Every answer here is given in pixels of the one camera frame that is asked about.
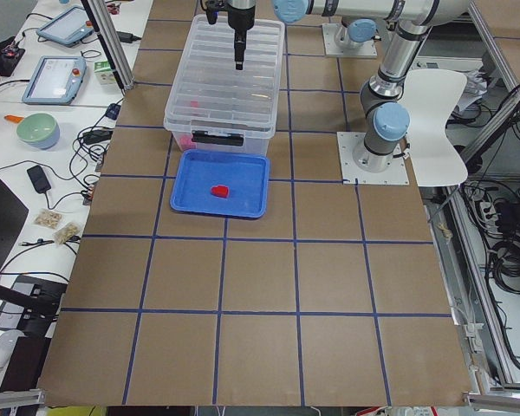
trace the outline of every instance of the clear plastic container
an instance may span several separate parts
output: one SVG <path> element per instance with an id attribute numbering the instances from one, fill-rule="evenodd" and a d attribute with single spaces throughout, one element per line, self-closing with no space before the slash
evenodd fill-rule
<path id="1" fill-rule="evenodd" d="M 195 16 L 166 104 L 164 127 L 181 150 L 265 155 L 276 131 L 284 25 L 256 20 L 244 69 L 235 69 L 227 18 Z"/>

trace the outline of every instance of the plastic lid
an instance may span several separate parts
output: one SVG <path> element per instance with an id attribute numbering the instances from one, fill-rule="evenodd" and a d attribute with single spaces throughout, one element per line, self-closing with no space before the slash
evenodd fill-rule
<path id="1" fill-rule="evenodd" d="M 375 22 L 371 19 L 358 19 L 348 25 L 348 37 L 354 42 L 365 42 L 375 35 Z"/>
<path id="2" fill-rule="evenodd" d="M 387 141 L 402 139 L 410 125 L 408 111 L 397 102 L 386 102 L 374 116 L 374 128 L 378 135 Z"/>
<path id="3" fill-rule="evenodd" d="M 272 0 L 274 12 L 284 23 L 294 23 L 306 15 L 309 0 Z"/>

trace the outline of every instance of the white mounting plate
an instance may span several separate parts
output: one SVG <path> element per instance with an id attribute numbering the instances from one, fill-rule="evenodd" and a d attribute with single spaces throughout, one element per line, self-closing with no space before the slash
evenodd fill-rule
<path id="1" fill-rule="evenodd" d="M 345 49 L 335 44 L 335 33 L 341 27 L 340 23 L 324 23 L 322 25 L 323 45 L 326 48 L 326 56 L 338 58 L 368 58 L 375 59 L 378 52 L 374 41 L 364 42 L 359 48 Z"/>
<path id="2" fill-rule="evenodd" d="M 408 185 L 408 174 L 402 158 L 393 159 L 391 165 L 380 173 L 366 172 L 356 165 L 353 160 L 353 149 L 356 143 L 364 140 L 364 136 L 365 133 L 359 132 L 337 133 L 343 183 L 354 185 L 358 181 L 359 184 L 368 185 Z M 400 153 L 399 145 L 397 145 L 395 153 Z"/>

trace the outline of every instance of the gray floor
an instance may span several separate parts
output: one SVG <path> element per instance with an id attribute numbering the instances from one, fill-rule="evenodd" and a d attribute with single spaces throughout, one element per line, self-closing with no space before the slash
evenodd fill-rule
<path id="1" fill-rule="evenodd" d="M 15 36 L 37 0 L 0 0 L 0 41 Z"/>

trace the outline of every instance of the bowl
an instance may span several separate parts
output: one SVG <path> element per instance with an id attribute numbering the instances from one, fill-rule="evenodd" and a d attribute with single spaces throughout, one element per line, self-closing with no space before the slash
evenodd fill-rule
<path id="1" fill-rule="evenodd" d="M 28 145 L 37 149 L 48 149 L 60 139 L 60 127 L 50 114 L 37 113 L 25 117 L 19 123 L 17 135 Z"/>

